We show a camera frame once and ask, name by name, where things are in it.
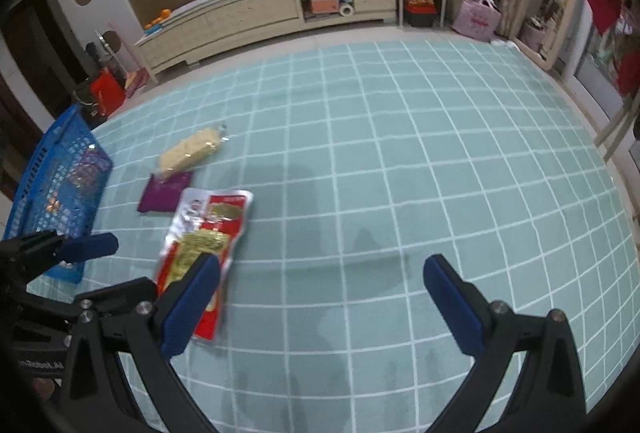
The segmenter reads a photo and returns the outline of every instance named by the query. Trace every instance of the red snack package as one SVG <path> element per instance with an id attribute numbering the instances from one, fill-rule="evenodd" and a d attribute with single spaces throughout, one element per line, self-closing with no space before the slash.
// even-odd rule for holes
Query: red snack package
<path id="1" fill-rule="evenodd" d="M 213 339 L 222 303 L 220 291 L 233 260 L 234 247 L 244 233 L 253 198 L 249 191 L 187 188 L 164 239 L 156 276 L 159 293 L 172 281 L 181 279 L 201 253 L 216 254 L 220 261 L 220 285 L 194 331 L 202 339 Z"/>

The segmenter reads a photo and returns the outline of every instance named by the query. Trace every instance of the white tape roll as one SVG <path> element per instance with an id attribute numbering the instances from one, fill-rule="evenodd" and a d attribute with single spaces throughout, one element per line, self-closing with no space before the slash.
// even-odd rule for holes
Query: white tape roll
<path id="1" fill-rule="evenodd" d="M 340 15 L 344 17 L 353 16 L 353 7 L 348 3 L 340 5 Z"/>

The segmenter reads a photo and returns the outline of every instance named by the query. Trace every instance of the blue plastic basket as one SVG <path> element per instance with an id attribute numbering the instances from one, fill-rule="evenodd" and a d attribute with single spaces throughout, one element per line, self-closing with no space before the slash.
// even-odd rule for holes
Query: blue plastic basket
<path id="1" fill-rule="evenodd" d="M 68 108 L 46 132 L 15 193 L 4 239 L 55 229 L 73 238 L 91 234 L 100 198 L 113 168 L 80 115 Z M 84 262 L 61 263 L 47 275 L 80 283 Z"/>

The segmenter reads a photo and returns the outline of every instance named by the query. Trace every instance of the tiled floor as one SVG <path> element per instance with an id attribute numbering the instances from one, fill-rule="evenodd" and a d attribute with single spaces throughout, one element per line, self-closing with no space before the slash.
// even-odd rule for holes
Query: tiled floor
<path id="1" fill-rule="evenodd" d="M 589 135 L 517 50 L 457 39 L 314 44 L 99 127 L 115 168 L 95 230 L 121 247 L 79 290 L 153 276 L 171 216 L 136 213 L 146 179 L 220 120 L 230 140 L 193 185 L 247 188 L 255 206 L 215 343 L 174 366 L 221 432 L 425 429 L 472 364 L 422 286 L 433 253 L 490 300 L 565 310 L 589 407 L 638 345 L 634 244 Z"/>

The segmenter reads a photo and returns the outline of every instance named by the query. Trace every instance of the cardboard box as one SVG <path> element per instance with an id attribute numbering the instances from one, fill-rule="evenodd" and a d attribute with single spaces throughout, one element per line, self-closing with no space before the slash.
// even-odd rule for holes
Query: cardboard box
<path id="1" fill-rule="evenodd" d="M 338 0 L 311 0 L 311 12 L 313 14 L 331 14 L 340 10 Z"/>

